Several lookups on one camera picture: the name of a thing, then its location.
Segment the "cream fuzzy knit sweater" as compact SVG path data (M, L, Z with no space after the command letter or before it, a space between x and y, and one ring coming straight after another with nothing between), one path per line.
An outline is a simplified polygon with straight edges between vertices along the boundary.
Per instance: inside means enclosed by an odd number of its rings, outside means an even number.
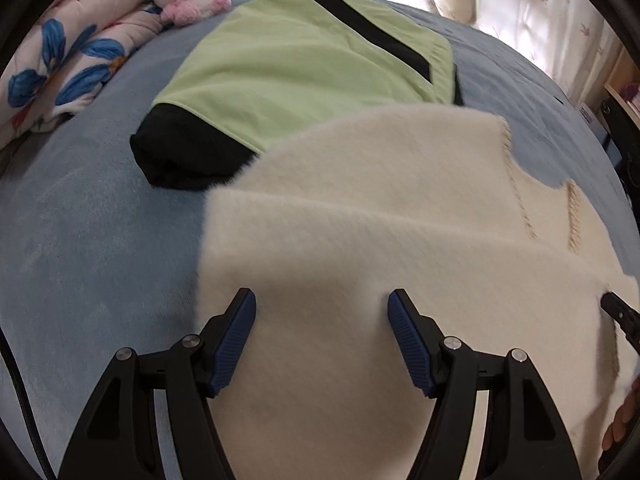
M532 358L586 478L637 359L600 309L638 304L574 182L511 155L501 117L395 105L334 119L213 188L198 319L257 299L232 382L210 404L240 479L402 479L433 409L386 318L394 289L470 347Z

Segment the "blue fleece bed sheet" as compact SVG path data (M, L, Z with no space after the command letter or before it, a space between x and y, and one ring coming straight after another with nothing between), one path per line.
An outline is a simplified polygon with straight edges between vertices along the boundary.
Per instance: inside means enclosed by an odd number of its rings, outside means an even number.
M511 155L550 188L574 182L639 277L639 237L620 180L562 90L469 26L386 3L452 47L464 103L501 117ZM54 460L120 347L169 347L196 332L207 194L153 188L128 138L192 49L222 20L168 32L134 56L92 107L28 139L1 180L1 324Z

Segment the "floral blue pink quilt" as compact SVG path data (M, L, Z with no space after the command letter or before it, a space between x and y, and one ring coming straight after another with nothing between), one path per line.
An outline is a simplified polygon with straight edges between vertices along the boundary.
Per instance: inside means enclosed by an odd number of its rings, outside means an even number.
M1 145L86 108L165 26L152 0L55 0L1 76Z

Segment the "green black folded garment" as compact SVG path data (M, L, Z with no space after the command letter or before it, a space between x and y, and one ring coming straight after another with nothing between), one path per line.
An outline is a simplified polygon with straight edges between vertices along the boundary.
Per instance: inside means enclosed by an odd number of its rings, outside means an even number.
M461 105L449 41L375 0L252 0L186 57L129 145L156 188L203 191L369 107Z

